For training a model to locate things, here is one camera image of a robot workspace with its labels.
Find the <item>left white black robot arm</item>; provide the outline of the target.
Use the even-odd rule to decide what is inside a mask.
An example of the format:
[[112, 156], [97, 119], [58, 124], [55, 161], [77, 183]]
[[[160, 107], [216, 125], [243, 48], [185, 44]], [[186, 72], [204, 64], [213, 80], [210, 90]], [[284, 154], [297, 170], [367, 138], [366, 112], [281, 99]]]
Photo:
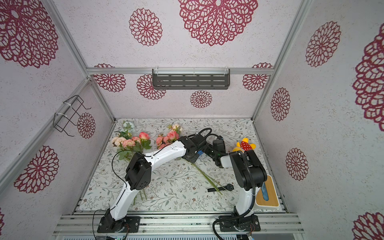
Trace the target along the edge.
[[123, 188], [116, 201], [101, 218], [96, 232], [98, 234], [137, 233], [141, 218], [127, 216], [136, 195], [149, 185], [152, 172], [159, 166], [176, 158], [195, 163], [200, 156], [199, 152], [203, 151], [207, 144], [208, 135], [202, 135], [205, 131], [212, 133], [211, 128], [205, 128], [195, 135], [182, 136], [160, 150], [148, 154], [135, 153], [122, 179]]

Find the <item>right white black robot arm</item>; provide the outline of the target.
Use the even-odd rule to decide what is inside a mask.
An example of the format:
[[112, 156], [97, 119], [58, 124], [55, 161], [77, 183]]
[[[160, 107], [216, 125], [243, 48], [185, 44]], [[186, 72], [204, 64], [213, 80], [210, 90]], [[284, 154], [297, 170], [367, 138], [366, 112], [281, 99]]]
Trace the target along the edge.
[[230, 153], [224, 153], [224, 141], [219, 137], [213, 144], [207, 144], [204, 153], [212, 158], [215, 164], [222, 168], [233, 168], [236, 181], [242, 189], [239, 199], [230, 216], [220, 216], [212, 224], [213, 232], [219, 240], [223, 238], [216, 230], [220, 225], [222, 232], [235, 230], [239, 232], [258, 232], [261, 230], [259, 219], [253, 211], [256, 196], [268, 175], [255, 153], [256, 145], [248, 138], [237, 142]]

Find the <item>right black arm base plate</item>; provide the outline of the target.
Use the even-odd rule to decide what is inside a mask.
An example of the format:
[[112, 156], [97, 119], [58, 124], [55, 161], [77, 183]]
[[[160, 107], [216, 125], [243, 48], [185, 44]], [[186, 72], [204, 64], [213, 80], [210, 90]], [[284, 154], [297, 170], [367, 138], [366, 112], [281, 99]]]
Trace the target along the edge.
[[259, 232], [261, 225], [259, 218], [253, 214], [245, 218], [225, 221], [228, 216], [220, 216], [219, 224], [221, 232]]

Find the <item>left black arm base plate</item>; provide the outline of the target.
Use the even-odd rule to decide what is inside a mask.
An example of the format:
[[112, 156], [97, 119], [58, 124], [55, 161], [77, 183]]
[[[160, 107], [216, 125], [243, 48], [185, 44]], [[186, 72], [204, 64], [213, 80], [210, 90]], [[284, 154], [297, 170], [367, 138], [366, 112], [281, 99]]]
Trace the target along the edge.
[[125, 217], [114, 221], [110, 217], [102, 217], [97, 233], [137, 233], [140, 220], [140, 217]]

